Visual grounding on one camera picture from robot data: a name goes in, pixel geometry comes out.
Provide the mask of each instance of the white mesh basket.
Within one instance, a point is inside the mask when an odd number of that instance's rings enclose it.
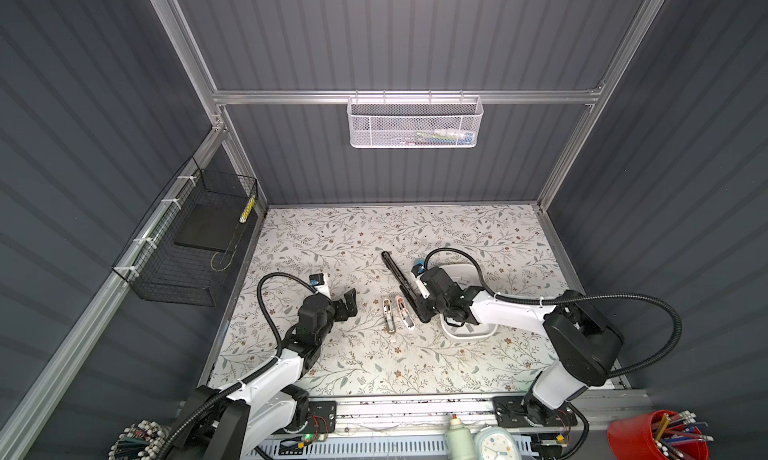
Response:
[[[383,97],[380,102],[351,96],[346,112],[355,148],[472,148],[483,110],[479,96],[457,96],[455,101]]]

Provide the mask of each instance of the glue bottle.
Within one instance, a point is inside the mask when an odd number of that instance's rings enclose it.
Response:
[[[451,418],[451,427],[446,432],[446,444],[448,445],[449,460],[475,460],[477,458],[472,433],[456,416]]]

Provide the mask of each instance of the pen holder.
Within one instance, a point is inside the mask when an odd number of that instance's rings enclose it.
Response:
[[[608,427],[608,444],[616,458],[619,460],[669,460],[656,448],[654,435],[650,430],[650,426],[658,422],[665,413],[669,416],[677,415],[677,412],[670,410],[659,410],[611,423]],[[706,442],[688,443],[677,448],[696,460],[709,460],[710,457]]]

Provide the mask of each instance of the floral tabletop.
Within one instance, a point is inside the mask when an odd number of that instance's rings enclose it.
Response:
[[[548,340],[499,326],[474,342],[445,337],[439,317],[414,330],[386,332],[382,299],[398,283],[384,266],[391,252],[407,273],[416,259],[439,246],[465,250],[481,264],[488,284],[522,295],[556,295],[562,273],[530,205],[392,206],[273,209],[267,214],[254,259],[209,385],[242,378],[274,354],[274,337],[259,311],[256,284],[270,272],[309,279],[330,275],[334,299],[357,289],[358,316],[337,322],[320,359],[296,384],[314,396],[524,391],[557,357]],[[451,253],[430,262],[466,263]],[[306,290],[289,279],[264,285],[264,300],[282,334],[296,323]]]

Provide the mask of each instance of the striped gray wall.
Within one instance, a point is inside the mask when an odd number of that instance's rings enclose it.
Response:
[[[179,0],[221,90],[597,86],[641,0]]]
[[[677,350],[630,380],[709,422],[715,458],[768,443],[766,132],[768,0],[668,0],[550,210],[588,292],[683,316]],[[653,308],[606,310],[625,365],[669,335]]]
[[[270,204],[535,200],[581,105],[490,105],[478,145],[359,149],[344,106],[228,106]]]
[[[0,0],[0,50],[1,425],[210,124],[148,0]],[[28,458],[172,416],[220,315],[129,297]]]

